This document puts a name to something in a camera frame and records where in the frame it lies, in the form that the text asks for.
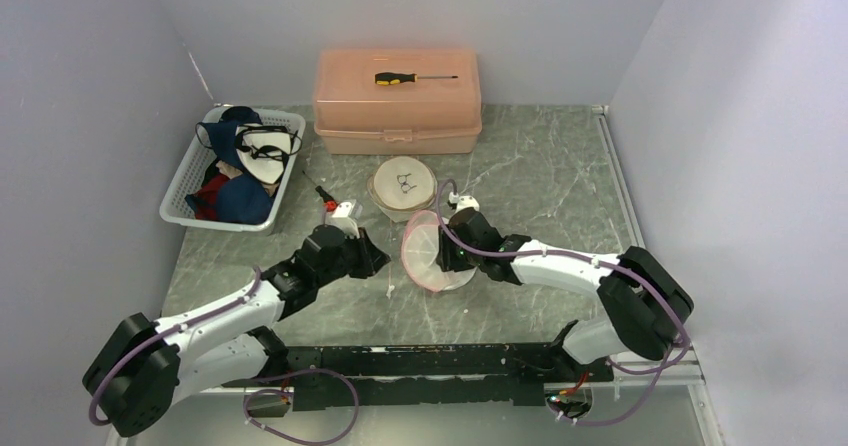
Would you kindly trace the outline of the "navy blue bra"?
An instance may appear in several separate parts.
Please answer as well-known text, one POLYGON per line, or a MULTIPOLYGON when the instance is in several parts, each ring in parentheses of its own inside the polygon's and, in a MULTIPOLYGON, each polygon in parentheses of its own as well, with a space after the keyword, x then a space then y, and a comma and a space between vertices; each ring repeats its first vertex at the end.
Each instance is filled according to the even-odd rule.
POLYGON ((244 175, 229 179, 220 189, 216 202, 218 220, 248 225, 258 225, 267 219, 273 200, 260 181, 250 175, 239 159, 236 148, 237 129, 243 125, 261 125, 260 116, 246 106, 234 106, 223 112, 217 122, 199 122, 195 137, 206 133, 201 145, 214 152, 213 165, 208 167, 202 186, 220 174, 214 167, 218 160, 239 168, 244 175))

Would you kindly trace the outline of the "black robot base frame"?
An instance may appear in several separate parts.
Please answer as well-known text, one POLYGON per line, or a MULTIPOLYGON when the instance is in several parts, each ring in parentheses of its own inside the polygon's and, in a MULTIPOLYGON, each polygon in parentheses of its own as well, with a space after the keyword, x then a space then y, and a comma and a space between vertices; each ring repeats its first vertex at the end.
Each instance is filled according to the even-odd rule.
POLYGON ((610 383, 604 360, 578 370, 552 361, 549 342, 290 346, 287 360, 227 387, 287 386, 297 412, 330 407, 507 402, 542 406, 558 389, 610 383))

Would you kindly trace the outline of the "red bra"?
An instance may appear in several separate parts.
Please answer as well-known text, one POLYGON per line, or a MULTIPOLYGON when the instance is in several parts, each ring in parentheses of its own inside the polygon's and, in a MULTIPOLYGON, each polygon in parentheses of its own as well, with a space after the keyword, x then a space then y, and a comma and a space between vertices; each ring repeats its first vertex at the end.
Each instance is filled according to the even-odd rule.
POLYGON ((198 191, 185 196, 185 202, 197 220, 217 221, 216 202, 221 187, 229 181, 223 174, 218 174, 205 183, 198 191))

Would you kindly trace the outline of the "beige lace bra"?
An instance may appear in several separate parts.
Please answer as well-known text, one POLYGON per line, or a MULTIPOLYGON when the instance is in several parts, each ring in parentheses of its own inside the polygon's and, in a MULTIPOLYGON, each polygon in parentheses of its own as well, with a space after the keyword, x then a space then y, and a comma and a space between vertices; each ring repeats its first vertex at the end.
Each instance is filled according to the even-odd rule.
MULTIPOLYGON (((218 172, 220 174, 224 175, 228 179, 234 179, 234 178, 237 178, 239 176, 244 175, 244 172, 241 171, 239 168, 232 166, 232 165, 230 165, 230 164, 228 164, 224 161, 221 161, 221 160, 216 161, 214 163, 214 167, 218 170, 218 172)), ((276 192, 279 188, 279 182, 273 183, 273 184, 261 182, 261 185, 263 186, 266 193, 271 197, 273 197, 276 194, 276 192)))

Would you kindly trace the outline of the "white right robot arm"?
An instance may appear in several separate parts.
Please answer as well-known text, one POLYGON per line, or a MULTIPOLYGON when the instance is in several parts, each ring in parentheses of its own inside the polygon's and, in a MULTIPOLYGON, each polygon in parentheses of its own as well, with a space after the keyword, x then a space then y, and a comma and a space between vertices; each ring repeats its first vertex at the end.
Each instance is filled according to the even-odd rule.
POLYGON ((691 344, 685 322, 694 302, 644 248, 583 253, 526 235, 503 236, 473 208, 439 227, 437 262, 444 271, 476 269, 496 282, 548 286, 600 302, 597 317, 569 323, 548 345, 552 370, 564 381, 578 379, 590 363, 611 355, 630 352, 661 361, 691 344))

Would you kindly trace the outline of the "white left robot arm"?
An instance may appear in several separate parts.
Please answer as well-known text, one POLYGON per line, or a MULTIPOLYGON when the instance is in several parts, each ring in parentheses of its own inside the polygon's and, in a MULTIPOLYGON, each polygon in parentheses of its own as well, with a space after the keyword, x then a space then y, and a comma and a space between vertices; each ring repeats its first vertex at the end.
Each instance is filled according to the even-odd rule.
POLYGON ((291 366, 274 324, 312 304, 345 277, 368 279, 390 261, 359 229, 319 225, 287 259, 256 269, 246 286, 187 313, 119 323, 83 376, 89 420, 135 436, 168 409, 207 388, 279 383, 291 366))

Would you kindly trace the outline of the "beige mesh laundry bag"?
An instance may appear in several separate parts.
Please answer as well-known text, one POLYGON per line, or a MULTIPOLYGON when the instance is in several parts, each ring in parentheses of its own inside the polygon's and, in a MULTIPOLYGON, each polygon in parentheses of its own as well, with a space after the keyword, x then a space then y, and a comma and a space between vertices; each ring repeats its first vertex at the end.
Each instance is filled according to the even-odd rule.
POLYGON ((394 223, 407 222, 434 201, 437 179, 431 168, 409 156, 392 157, 368 178, 372 201, 394 223))

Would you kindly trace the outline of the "white mesh bag red zipper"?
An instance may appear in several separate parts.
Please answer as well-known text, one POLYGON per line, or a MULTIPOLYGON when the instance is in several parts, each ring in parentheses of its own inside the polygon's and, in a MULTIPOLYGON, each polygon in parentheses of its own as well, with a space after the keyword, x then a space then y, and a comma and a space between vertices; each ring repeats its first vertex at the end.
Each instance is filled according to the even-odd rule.
POLYGON ((418 211, 406 223, 401 246, 401 261, 407 275, 419 287, 436 293, 458 289, 475 275, 475 270, 441 270, 436 262, 439 232, 436 214, 429 210, 418 211))

